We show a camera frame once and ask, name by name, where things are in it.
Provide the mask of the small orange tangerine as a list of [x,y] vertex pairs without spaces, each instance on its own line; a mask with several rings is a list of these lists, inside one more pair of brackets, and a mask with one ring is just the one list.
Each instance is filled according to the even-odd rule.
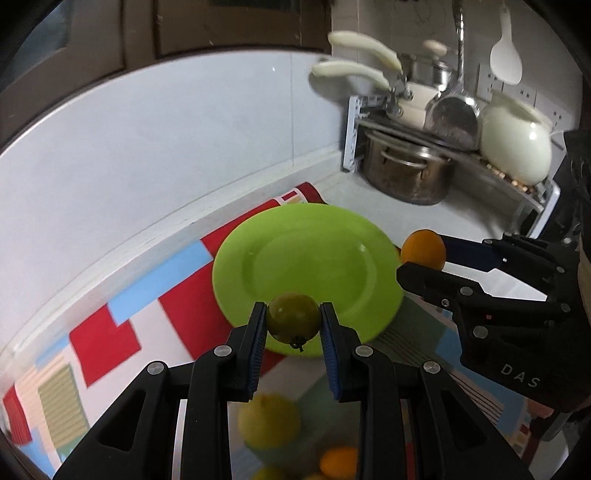
[[353,446],[326,450],[318,463],[322,474],[329,479],[353,480],[358,471],[359,450]]

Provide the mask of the white rice spoon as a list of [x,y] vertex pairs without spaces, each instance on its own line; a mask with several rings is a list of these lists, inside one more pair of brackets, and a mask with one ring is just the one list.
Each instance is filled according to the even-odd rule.
[[522,59],[513,42],[511,13],[505,2],[500,7],[501,37],[492,47],[489,64],[493,74],[503,83],[516,86],[522,80]]

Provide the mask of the white metal kitchen rack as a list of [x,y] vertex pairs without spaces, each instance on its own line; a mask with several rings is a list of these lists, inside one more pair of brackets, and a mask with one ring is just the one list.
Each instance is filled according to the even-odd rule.
[[450,149],[424,132],[391,120],[383,111],[385,105],[383,95],[349,97],[342,169],[360,171],[365,139],[375,130],[454,161],[472,179],[473,184],[464,188],[466,192],[481,200],[489,193],[499,200],[498,209],[512,216],[514,230],[530,238],[542,235],[560,198],[560,187],[554,180],[546,178],[535,186],[520,183],[477,154]]

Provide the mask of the small orange kumquat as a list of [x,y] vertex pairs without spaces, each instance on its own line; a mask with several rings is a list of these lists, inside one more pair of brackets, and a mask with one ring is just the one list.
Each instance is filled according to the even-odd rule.
[[442,271],[447,260],[443,238],[428,229],[413,232],[401,248],[401,263],[415,263]]

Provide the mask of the steel skimmer ladle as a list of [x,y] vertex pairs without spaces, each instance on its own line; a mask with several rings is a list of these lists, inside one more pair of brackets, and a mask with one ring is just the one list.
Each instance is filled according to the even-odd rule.
[[465,88],[465,15],[463,2],[454,0],[452,10],[458,37],[456,80],[427,106],[424,128],[442,141],[464,151],[476,151],[480,140],[480,109]]

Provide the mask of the small dark green fruit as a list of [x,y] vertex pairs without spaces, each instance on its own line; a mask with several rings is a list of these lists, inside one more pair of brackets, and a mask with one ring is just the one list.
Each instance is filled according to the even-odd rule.
[[278,342],[303,352],[321,327],[320,307],[310,296],[286,292],[270,301],[266,329]]

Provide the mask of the white ceramic pot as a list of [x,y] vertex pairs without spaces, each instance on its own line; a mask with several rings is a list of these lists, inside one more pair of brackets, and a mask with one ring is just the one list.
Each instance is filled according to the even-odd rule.
[[535,186],[552,159],[550,119],[533,106],[494,90],[480,114],[481,154],[511,179]]

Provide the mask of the large green apple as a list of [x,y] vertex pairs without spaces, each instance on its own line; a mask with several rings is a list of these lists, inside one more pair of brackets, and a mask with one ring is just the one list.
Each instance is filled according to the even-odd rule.
[[297,404],[277,393],[256,394],[238,409],[238,431],[254,450],[287,447],[301,433]]

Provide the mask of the lime green plate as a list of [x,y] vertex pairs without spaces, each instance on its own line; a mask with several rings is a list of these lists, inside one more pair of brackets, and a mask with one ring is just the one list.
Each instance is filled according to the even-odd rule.
[[297,292],[332,303],[339,323],[368,343],[402,305],[400,264],[388,235],[365,217],[338,206],[287,204],[229,233],[213,260],[212,289],[232,326],[246,324],[256,302]]

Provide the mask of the stainless steel stock pot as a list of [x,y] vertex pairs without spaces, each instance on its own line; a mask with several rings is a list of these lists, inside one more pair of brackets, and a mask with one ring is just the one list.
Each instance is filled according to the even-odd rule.
[[435,150],[367,130],[362,161],[370,185],[393,198],[416,205],[436,205],[448,195],[456,162]]

